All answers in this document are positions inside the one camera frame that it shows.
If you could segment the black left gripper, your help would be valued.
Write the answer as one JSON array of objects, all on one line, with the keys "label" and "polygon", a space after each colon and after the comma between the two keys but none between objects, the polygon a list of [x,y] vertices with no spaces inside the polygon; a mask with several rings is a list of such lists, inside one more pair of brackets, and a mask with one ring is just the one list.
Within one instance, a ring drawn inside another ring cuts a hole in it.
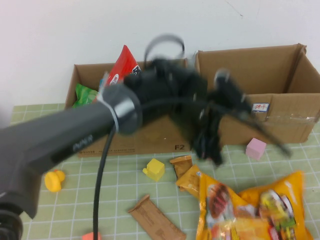
[{"label": "black left gripper", "polygon": [[221,114],[212,101],[194,100],[196,121],[191,149],[199,159],[211,159],[216,167],[224,163],[220,145],[219,125]]}]

